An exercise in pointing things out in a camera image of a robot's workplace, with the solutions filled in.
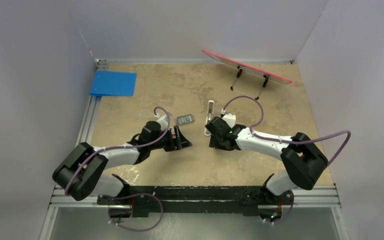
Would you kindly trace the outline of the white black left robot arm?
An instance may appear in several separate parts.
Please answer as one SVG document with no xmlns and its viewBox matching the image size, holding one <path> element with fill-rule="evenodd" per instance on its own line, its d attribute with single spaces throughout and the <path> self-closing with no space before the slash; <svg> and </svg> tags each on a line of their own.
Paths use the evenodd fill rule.
<svg viewBox="0 0 384 240">
<path fill-rule="evenodd" d="M 173 152 L 192 145 L 177 125 L 169 127 L 165 119 L 148 121 L 140 133 L 119 146 L 93 147 L 87 142 L 79 143 L 54 170 L 52 180 L 76 201 L 90 195 L 106 195 L 122 205 L 129 199 L 125 188 L 128 183 L 116 174 L 104 175 L 104 170 L 140 164 L 153 150 Z"/>
</svg>

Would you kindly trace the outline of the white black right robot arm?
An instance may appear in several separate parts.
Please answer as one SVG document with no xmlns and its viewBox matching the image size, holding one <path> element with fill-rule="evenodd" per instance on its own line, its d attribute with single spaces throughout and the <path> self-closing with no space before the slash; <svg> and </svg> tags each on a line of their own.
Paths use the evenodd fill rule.
<svg viewBox="0 0 384 240">
<path fill-rule="evenodd" d="M 263 133 L 258 138 L 249 127 L 241 124 L 230 126 L 219 116 L 208 122 L 205 128 L 210 133 L 211 148 L 257 152 L 283 163 L 285 170 L 270 176 L 260 191 L 262 200 L 268 204 L 296 188 L 312 190 L 328 166 L 325 155 L 301 132 L 294 136 Z"/>
</svg>

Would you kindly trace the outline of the white stapler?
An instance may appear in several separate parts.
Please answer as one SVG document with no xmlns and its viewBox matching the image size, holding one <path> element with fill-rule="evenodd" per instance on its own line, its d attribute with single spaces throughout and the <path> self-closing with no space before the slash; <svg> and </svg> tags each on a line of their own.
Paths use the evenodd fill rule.
<svg viewBox="0 0 384 240">
<path fill-rule="evenodd" d="M 209 100 L 207 103 L 207 112 L 206 112 L 206 119 L 205 119 L 205 126 L 212 120 L 213 115 L 214 115 L 214 106 L 215 106 L 215 101 L 214 100 Z M 204 130 L 204 135 L 209 137 L 211 133 L 209 130 L 205 127 Z"/>
</svg>

